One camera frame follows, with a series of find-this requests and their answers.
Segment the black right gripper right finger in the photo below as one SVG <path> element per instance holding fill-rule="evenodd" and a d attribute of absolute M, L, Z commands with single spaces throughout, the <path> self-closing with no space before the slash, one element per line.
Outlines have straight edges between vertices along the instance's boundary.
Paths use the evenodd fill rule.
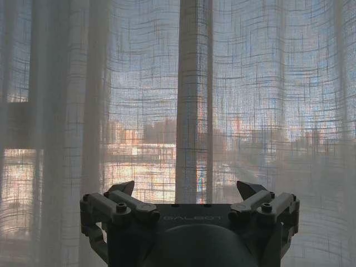
<path fill-rule="evenodd" d="M 300 200 L 285 192 L 276 196 L 260 184 L 239 180 L 236 187 L 243 202 L 230 206 L 229 220 L 237 225 L 246 225 L 254 216 L 262 226 L 282 223 L 282 244 L 290 245 L 291 238 L 299 231 Z"/>

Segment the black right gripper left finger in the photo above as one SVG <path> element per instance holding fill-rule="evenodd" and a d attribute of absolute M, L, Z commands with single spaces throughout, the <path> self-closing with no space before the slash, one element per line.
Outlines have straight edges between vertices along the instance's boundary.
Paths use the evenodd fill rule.
<path fill-rule="evenodd" d="M 155 244 L 160 211 L 155 204 L 132 196 L 133 181 L 114 184 L 103 194 L 84 194 L 80 200 L 81 231 L 90 245 Z"/>

